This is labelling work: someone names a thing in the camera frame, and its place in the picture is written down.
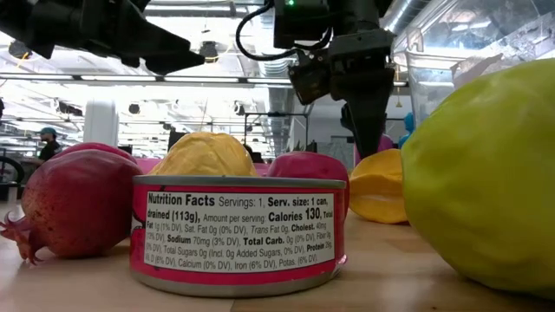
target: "metal can lid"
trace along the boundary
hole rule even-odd
[[[344,189],[347,186],[344,181],[328,179],[283,179],[185,175],[142,175],[134,177],[133,182],[136,185],[303,187],[328,189]]]

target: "person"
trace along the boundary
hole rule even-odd
[[[54,128],[45,127],[41,130],[41,141],[46,142],[46,146],[41,150],[38,159],[33,159],[32,163],[40,166],[62,151],[62,147],[56,141],[56,137],[57,132]]]

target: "can label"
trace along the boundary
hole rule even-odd
[[[149,192],[145,263],[208,273],[335,259],[333,194]]]
[[[137,188],[131,265],[144,274],[186,283],[274,283],[333,271],[343,257],[341,190]]]

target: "table surface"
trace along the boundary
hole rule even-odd
[[[0,217],[9,210],[0,206]],[[346,221],[349,261],[333,281],[293,295],[219,300],[150,289],[129,274],[128,244],[108,257],[24,263],[0,237],[0,311],[555,311],[555,302],[509,296],[458,276],[409,226]]]

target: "pomegranate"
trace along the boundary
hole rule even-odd
[[[137,160],[135,160],[135,158],[133,156],[129,155],[129,153],[127,153],[125,151],[122,151],[119,148],[116,148],[116,147],[113,147],[113,146],[110,146],[110,145],[106,145],[106,144],[103,144],[103,143],[81,143],[81,144],[77,144],[77,145],[74,145],[72,147],[66,148],[63,152],[58,153],[56,156],[54,156],[53,159],[59,158],[63,155],[67,155],[69,153],[82,151],[82,150],[91,150],[91,149],[104,151],[104,152],[109,152],[109,153],[114,153],[116,155],[120,155],[121,157],[123,157],[125,159],[133,161],[135,164],[137,163]]]
[[[334,179],[347,183],[345,215],[349,210],[349,173],[341,161],[312,152],[291,152],[280,155],[271,164],[267,177],[297,179]]]
[[[133,162],[99,150],[67,153],[44,163],[22,198],[25,217],[6,216],[0,235],[17,242],[23,259],[40,261],[42,247],[59,257],[93,257],[128,237],[133,207]]]

